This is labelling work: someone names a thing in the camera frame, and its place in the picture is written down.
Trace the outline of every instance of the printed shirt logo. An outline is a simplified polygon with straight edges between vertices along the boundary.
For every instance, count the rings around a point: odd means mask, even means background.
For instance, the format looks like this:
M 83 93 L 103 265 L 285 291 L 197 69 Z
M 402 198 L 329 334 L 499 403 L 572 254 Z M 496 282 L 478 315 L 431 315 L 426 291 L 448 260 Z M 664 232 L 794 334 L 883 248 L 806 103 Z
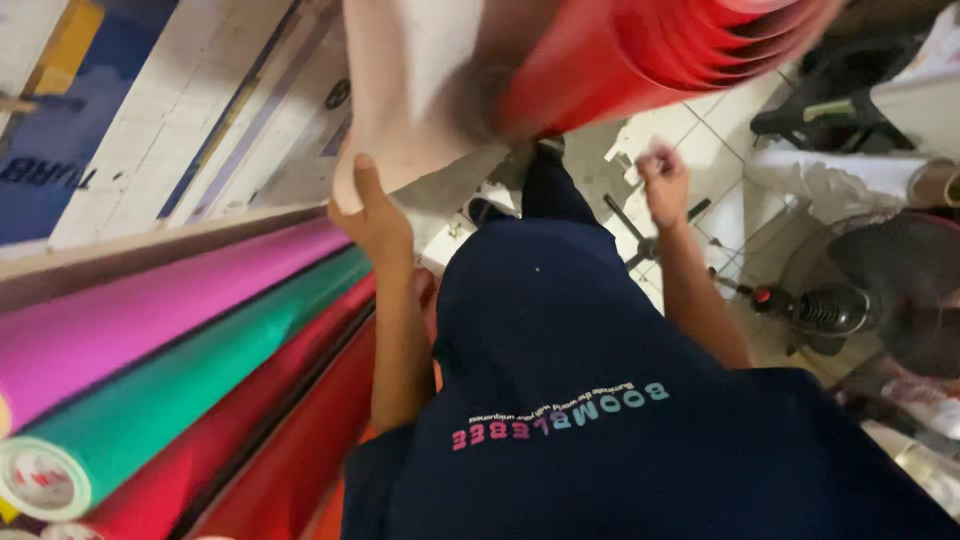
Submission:
M 647 399 L 658 402 L 670 397 L 666 389 L 659 382 L 652 382 L 643 387 L 643 392 L 636 390 L 632 382 L 625 382 L 614 388 L 596 388 L 586 394 L 581 394 L 575 400 L 565 404 L 544 405 L 527 416 L 517 417 L 511 414 L 491 414 L 474 416 L 468 420 L 467 430 L 454 431 L 453 451 L 459 451 L 467 446 L 475 446 L 487 440 L 495 439 L 530 439 L 532 436 L 549 436 L 553 431 L 565 430 L 576 425 L 582 428 L 587 422 L 600 419 L 601 411 L 605 414 L 615 414 L 621 409 L 636 409 L 644 406 Z M 573 422 L 570 422 L 570 410 Z

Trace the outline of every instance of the hand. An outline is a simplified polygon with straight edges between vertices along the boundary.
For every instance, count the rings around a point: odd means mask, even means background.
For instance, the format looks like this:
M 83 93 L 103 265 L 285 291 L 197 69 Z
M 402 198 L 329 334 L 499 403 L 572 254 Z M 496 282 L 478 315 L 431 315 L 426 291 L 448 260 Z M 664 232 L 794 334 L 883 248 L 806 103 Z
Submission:
M 386 273 L 413 272 L 413 228 L 383 192 L 380 175 L 370 156 L 357 154 L 353 161 L 353 181 L 364 208 L 355 214 L 343 215 L 331 199 L 330 219 L 363 249 L 373 264 L 373 271 L 381 277 Z
M 655 143 L 650 154 L 636 160 L 645 181 L 647 205 L 661 232 L 686 223 L 686 197 L 690 179 L 680 155 L 665 144 Z

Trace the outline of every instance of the tiled floor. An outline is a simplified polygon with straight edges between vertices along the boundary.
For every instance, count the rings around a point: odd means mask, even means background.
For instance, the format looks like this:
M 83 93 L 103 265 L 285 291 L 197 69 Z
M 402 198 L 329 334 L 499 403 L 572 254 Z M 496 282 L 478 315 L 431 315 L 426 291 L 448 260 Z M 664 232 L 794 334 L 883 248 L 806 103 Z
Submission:
M 708 210 L 694 220 L 694 233 L 707 265 L 738 282 L 773 282 L 780 277 L 789 256 L 818 227 L 815 221 L 804 218 L 805 209 L 798 201 L 784 199 L 743 178 L 743 160 L 755 143 L 750 120 L 785 99 L 789 91 L 784 76 L 773 72 L 726 93 L 638 114 L 622 127 L 587 128 L 567 135 L 564 163 L 597 218 L 616 237 L 617 250 L 626 259 L 636 253 L 636 240 L 606 208 L 603 193 L 611 194 L 643 234 L 656 235 L 642 186 L 630 163 L 654 138 L 673 145 L 690 169 L 688 205 L 692 208 L 704 198 L 712 201 Z M 609 143 L 601 148 L 606 140 Z M 518 197 L 504 185 L 485 183 L 480 191 L 508 209 L 516 207 Z M 449 258 L 474 231 L 458 214 L 423 250 L 422 264 L 442 273 Z M 662 310 L 660 266 L 644 261 L 631 275 Z M 837 369 L 818 365 L 817 358 L 786 357 L 786 329 L 755 315 L 728 289 L 720 287 L 720 291 L 747 333 L 759 365 L 804 367 L 824 383 L 842 376 Z

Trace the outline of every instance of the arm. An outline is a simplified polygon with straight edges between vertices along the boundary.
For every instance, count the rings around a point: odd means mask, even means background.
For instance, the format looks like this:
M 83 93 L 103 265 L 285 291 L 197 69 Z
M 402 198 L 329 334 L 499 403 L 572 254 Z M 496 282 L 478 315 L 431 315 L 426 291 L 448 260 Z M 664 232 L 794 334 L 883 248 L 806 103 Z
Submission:
M 686 222 L 689 178 L 670 148 L 655 148 L 637 161 L 647 204 L 660 230 L 666 318 L 729 369 L 753 367 L 743 332 L 713 288 L 707 264 Z
M 433 359 L 414 290 L 410 222 L 383 192 L 370 156 L 357 156 L 353 176 L 364 209 L 343 215 L 331 202 L 330 216 L 366 252 L 376 275 L 370 423 L 382 433 L 413 422 L 433 398 Z

